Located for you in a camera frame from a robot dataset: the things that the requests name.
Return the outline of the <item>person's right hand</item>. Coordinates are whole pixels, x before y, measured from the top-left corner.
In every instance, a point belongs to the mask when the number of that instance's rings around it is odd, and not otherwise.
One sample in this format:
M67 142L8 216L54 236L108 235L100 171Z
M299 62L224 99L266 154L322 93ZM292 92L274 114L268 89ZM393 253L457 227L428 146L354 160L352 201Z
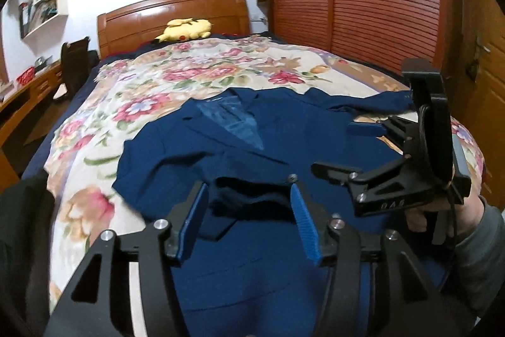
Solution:
M405 212L408 228L415 233L428 230L429 217L441 219L444 236L465 237L472 233L484 215L484 202L477 188L472 187L464 203L452 207L446 198L438 198L421 207L411 208Z

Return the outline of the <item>grey sleeved right forearm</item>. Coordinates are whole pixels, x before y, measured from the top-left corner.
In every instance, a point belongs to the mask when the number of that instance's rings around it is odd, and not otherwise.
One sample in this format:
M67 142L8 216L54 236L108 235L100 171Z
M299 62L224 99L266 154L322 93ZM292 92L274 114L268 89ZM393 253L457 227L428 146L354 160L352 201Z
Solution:
M480 222L456 245L472 309L481 319L504 303L504 219L500 210L479 196Z

